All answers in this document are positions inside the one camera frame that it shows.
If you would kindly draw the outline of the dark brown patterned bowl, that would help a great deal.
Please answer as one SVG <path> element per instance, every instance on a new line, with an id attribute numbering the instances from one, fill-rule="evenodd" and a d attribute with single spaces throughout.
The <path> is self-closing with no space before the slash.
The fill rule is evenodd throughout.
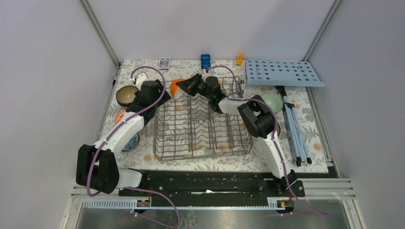
<path id="1" fill-rule="evenodd" d="M 276 126 L 276 131 L 277 131 L 277 136 L 279 136 L 281 133 L 281 127 L 279 124 L 277 124 L 277 126 Z"/>

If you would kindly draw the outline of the brown glazed bowl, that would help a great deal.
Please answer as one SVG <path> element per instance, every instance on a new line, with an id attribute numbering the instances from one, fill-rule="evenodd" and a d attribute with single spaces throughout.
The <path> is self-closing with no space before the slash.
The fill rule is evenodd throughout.
<path id="1" fill-rule="evenodd" d="M 116 101 L 120 106 L 129 107 L 135 99 L 137 92 L 139 92 L 139 89 L 135 86 L 124 86 L 117 91 Z"/>

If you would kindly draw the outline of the pale green bowl back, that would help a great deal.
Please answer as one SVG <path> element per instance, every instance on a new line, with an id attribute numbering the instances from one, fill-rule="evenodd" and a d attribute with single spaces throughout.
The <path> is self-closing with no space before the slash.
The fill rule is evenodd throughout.
<path id="1" fill-rule="evenodd" d="M 280 112 L 283 108 L 283 101 L 282 99 L 276 94 L 263 94 L 262 99 L 266 102 L 270 108 L 274 111 L 275 114 Z"/>

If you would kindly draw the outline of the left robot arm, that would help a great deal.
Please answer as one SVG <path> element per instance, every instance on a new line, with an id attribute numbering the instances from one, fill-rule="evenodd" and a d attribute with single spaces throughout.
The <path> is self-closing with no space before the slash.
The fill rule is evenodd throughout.
<path id="1" fill-rule="evenodd" d="M 129 168 L 120 169 L 116 155 L 149 123 L 157 108 L 171 97 L 164 88 L 164 80 L 138 77 L 136 83 L 138 92 L 120 122 L 97 142 L 79 148 L 75 177 L 78 185 L 106 194 L 127 187 L 136 196 L 143 196 L 148 191 L 142 173 Z"/>

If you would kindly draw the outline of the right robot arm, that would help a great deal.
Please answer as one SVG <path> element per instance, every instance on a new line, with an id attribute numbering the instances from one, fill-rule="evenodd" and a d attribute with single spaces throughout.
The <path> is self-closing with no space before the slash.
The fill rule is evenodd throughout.
<path id="1" fill-rule="evenodd" d="M 297 177 L 287 165 L 277 136 L 277 116 L 261 96 L 232 98 L 222 91 L 222 85 L 214 76 L 201 74 L 176 82 L 176 85 L 190 96 L 197 94 L 208 99 L 212 111 L 219 114 L 241 116 L 248 133 L 258 139 L 269 160 L 274 180 L 275 193 L 285 197 L 293 190 Z"/>

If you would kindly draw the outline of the grey wire dish rack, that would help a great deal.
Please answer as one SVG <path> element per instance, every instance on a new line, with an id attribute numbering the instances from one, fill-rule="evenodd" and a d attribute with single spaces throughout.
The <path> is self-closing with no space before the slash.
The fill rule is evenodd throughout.
<path id="1" fill-rule="evenodd" d="M 239 156 L 252 147 L 242 118 L 212 111 L 201 95 L 171 98 L 155 113 L 153 153 L 159 160 Z"/>

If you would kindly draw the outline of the orange bowl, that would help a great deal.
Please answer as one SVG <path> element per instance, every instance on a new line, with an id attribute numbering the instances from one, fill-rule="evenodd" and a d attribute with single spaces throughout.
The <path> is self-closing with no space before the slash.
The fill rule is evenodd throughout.
<path id="1" fill-rule="evenodd" d="M 177 83 L 183 82 L 184 80 L 185 79 L 180 78 L 180 79 L 176 79 L 176 80 L 172 81 L 172 83 L 170 85 L 170 92 L 171 92 L 173 99 L 177 100 L 180 97 L 182 97 L 183 95 L 185 95 L 185 92 L 177 85 Z"/>

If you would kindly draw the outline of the red and white bowl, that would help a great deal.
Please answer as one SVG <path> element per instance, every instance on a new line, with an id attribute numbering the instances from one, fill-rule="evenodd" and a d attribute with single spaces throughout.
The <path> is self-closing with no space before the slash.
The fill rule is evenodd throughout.
<path id="1" fill-rule="evenodd" d="M 122 120 L 122 118 L 124 117 L 125 114 L 126 114 L 126 110 L 122 110 L 119 113 L 117 113 L 117 115 L 115 116 L 115 119 L 114 119 L 115 124 L 118 124 Z"/>

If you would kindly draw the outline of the blue floral white bowl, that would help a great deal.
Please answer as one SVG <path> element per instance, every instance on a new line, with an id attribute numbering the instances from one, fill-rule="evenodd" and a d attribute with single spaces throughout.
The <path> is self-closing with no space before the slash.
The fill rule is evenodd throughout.
<path id="1" fill-rule="evenodd" d="M 134 150 L 138 144 L 139 144 L 139 133 L 136 133 L 135 135 L 133 135 L 130 140 L 124 145 L 123 149 L 121 150 L 122 152 L 129 152 Z"/>

